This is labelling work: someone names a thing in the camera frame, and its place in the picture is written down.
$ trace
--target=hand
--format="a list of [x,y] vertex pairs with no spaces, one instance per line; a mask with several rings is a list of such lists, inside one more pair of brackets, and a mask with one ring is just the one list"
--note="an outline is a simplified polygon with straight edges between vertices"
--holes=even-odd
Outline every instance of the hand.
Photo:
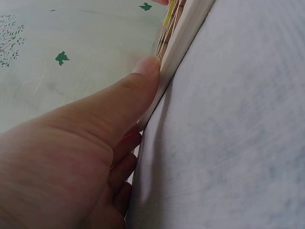
[[161,5],[167,5],[169,0],[152,0],[153,2],[157,2]]
[[148,57],[113,86],[0,135],[0,228],[125,228],[135,123],[159,70]]

